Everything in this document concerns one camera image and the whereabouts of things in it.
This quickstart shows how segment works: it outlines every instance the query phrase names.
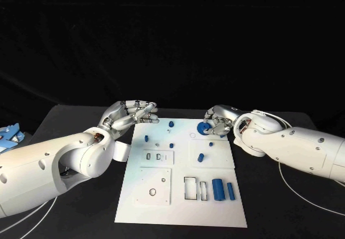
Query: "white robotic arm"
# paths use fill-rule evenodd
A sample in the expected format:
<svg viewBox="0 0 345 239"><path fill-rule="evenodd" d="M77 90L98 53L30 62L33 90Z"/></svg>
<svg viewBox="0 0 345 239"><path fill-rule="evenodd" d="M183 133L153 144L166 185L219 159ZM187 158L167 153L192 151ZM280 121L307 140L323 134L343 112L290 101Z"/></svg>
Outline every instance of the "white robotic arm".
<svg viewBox="0 0 345 239"><path fill-rule="evenodd" d="M267 154L300 171L345 182L345 139L300 127L281 127L267 115L256 110L245 113L233 107L216 105L203 119L206 123L212 116L215 127L205 128L203 133L223 135L233 128L233 143L246 153L256 157Z"/></svg>
<svg viewBox="0 0 345 239"><path fill-rule="evenodd" d="M115 102L96 127L0 154L0 218L39 206L98 177L111 159L127 161L129 146L115 141L135 123L157 123L155 103ZM59 173L57 163L69 170Z"/></svg>

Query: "black backdrop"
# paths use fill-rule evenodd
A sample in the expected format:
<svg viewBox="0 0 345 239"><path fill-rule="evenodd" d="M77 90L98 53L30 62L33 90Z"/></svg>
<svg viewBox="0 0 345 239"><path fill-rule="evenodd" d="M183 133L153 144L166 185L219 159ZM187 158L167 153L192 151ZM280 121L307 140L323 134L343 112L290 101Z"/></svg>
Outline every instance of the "black backdrop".
<svg viewBox="0 0 345 239"><path fill-rule="evenodd" d="M342 1L0 2L0 125L138 99L306 112L345 136L343 23Z"/></svg>

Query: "black table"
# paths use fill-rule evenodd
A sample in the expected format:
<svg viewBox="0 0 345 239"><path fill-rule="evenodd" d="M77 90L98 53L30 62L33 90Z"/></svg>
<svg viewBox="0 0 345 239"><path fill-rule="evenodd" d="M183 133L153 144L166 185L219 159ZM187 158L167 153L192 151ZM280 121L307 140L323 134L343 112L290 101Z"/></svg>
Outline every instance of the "black table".
<svg viewBox="0 0 345 239"><path fill-rule="evenodd" d="M106 107L62 106L52 108L30 143L82 132L98 124ZM205 110L160 109L161 118L200 119ZM293 126L314 129L304 113L274 113ZM134 127L119 138L131 143ZM26 239L137 239L137 238L343 238L345 217L311 206L287 188L278 165L267 156L248 155L232 144L235 173L248 228L218 228L114 223L125 163L111 162L101 177L90 179L57 197L52 211ZM345 213L345 188L332 180L281 166L294 190L317 205ZM40 220L49 205L0 238L20 238ZM0 219L0 229L27 215Z"/></svg>

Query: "blue object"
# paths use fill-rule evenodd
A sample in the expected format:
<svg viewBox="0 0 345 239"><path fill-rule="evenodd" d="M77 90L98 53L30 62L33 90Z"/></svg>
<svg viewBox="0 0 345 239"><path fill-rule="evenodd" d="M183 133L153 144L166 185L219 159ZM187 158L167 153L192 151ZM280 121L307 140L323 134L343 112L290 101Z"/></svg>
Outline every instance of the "blue object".
<svg viewBox="0 0 345 239"><path fill-rule="evenodd" d="M199 157L197 157L197 161L202 162L203 161L203 153L199 154Z"/></svg>
<svg viewBox="0 0 345 239"><path fill-rule="evenodd" d="M212 179L212 187L213 187L213 199L216 201L225 200L225 193L222 188L222 181L219 178Z"/></svg>
<svg viewBox="0 0 345 239"><path fill-rule="evenodd" d="M17 142L13 142L10 139L15 136ZM2 153L21 142L24 134L18 131L18 123L8 125L0 129L0 147L5 148Z"/></svg>
<svg viewBox="0 0 345 239"><path fill-rule="evenodd" d="M209 124L209 123L203 123L203 122L200 122L200 123L197 124L197 126L196 126L197 132L199 132L199 134L202 134L202 135L207 135L206 133L203 133L203 130L205 130L205 129L209 129L209 128L212 128L210 124Z"/></svg>
<svg viewBox="0 0 345 239"><path fill-rule="evenodd" d="M232 184L226 183L226 186L228 186L229 199L233 201L235 200L235 194L233 194Z"/></svg>

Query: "peg board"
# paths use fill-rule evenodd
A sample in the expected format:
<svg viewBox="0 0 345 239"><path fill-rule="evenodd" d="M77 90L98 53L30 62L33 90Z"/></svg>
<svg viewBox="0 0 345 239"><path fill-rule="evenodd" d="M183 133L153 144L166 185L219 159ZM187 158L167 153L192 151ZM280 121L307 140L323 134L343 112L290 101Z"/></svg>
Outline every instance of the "peg board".
<svg viewBox="0 0 345 239"><path fill-rule="evenodd" d="M168 121L173 121L173 127L168 127ZM163 118L158 124L145 123L135 125L116 207L116 223L246 227L228 139L226 137L219 138L216 135L200 135L196 131L199 122L199 119ZM209 142L213 142L212 147L215 147L213 149L216 150L207 148ZM212 165L209 167L194 166L197 165L197 158L194 158L193 155L196 154L194 147L197 147L197 145L199 153L207 152L205 160L210 159L212 153L216 153L218 159L226 158L228 161L223 161L226 168L220 168L219 161L216 167L212 167ZM144 150L173 151L173 165L161 165L158 162L155 165L153 162L144 164ZM138 195L145 193L142 188L150 188L150 185L142 182L140 173L137 173L140 172L140 168L164 168L171 170L170 179L166 181L170 183L170 201L167 205L154 202L147 204L138 204L135 202ZM184 199L184 177L196 178L196 200ZM220 202L213 200L212 179L215 178L222 179L225 201ZM206 183L207 201L200 200L199 182ZM228 196L228 182L232 183L233 187L233 201L229 200ZM158 191L153 196L144 195L144 198L150 200L154 196L158 196Z"/></svg>

